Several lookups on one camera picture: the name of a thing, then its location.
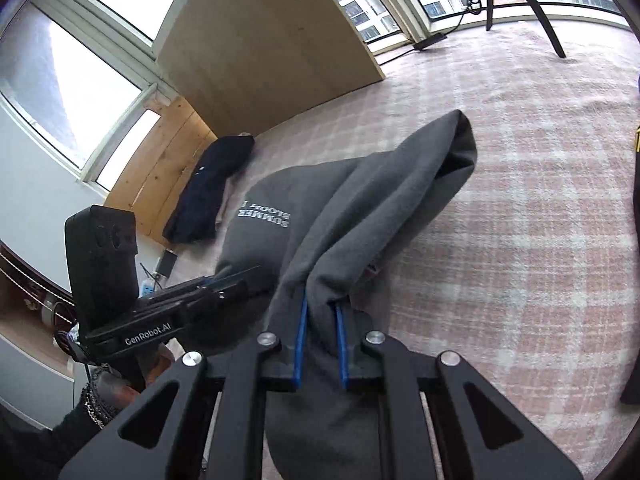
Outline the left forearm black sleeve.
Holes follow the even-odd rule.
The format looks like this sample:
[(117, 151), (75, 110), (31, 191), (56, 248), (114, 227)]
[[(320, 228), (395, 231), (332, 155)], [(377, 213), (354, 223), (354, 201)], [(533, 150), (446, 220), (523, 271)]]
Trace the left forearm black sleeve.
[(118, 414), (85, 386), (78, 404), (52, 429), (1, 430), (2, 479), (57, 479), (63, 467)]

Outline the left hand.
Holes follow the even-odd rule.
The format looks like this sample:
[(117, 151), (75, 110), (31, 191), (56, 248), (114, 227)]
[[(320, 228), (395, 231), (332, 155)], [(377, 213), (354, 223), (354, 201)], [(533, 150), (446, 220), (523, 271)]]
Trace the left hand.
[(92, 392), (101, 406), (119, 412), (134, 402), (174, 362), (175, 357), (166, 344), (147, 348), (131, 361), (97, 368)]

